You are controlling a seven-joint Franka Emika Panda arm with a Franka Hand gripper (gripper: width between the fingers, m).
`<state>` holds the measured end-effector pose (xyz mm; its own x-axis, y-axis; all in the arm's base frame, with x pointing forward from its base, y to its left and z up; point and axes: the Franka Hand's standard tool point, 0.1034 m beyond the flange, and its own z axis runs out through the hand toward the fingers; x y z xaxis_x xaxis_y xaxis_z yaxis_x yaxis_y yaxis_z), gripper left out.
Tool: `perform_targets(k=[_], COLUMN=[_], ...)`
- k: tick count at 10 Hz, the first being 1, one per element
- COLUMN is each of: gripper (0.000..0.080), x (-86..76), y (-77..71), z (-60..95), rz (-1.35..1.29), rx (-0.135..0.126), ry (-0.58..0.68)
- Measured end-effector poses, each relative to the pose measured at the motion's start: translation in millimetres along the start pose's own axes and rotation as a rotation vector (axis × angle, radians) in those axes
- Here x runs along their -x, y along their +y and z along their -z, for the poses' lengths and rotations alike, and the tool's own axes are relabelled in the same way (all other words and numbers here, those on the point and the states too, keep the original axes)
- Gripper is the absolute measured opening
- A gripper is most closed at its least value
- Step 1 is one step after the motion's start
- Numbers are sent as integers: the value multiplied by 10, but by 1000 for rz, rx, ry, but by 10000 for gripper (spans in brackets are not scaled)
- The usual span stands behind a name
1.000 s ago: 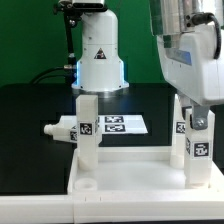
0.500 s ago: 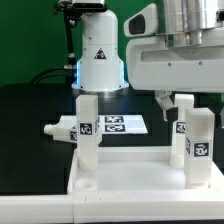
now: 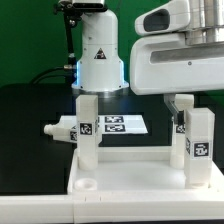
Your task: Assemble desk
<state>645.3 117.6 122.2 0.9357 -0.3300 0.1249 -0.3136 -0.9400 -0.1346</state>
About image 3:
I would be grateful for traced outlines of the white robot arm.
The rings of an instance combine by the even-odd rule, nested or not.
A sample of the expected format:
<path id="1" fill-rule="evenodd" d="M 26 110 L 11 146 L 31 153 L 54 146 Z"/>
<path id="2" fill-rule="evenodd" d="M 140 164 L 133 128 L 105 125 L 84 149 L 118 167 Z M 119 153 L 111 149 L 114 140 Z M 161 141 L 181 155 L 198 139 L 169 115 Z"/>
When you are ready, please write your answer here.
<path id="1" fill-rule="evenodd" d="M 118 57 L 114 13 L 103 9 L 104 0 L 72 0 L 72 5 L 84 12 L 74 89 L 162 94 L 177 123 L 184 121 L 184 111 L 174 104 L 176 94 L 224 89 L 224 0 L 170 0 L 139 16 L 129 81 Z"/>

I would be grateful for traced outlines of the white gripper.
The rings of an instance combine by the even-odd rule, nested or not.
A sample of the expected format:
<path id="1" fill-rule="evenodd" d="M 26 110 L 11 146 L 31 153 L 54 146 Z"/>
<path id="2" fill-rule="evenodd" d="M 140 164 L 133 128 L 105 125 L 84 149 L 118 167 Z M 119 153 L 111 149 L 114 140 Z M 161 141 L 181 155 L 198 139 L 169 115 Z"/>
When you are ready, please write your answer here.
<path id="1" fill-rule="evenodd" d="M 187 46 L 181 33 L 140 38 L 130 56 L 130 86 L 137 95 L 165 94 L 176 125 L 184 111 L 175 94 L 224 89 L 224 44 Z"/>

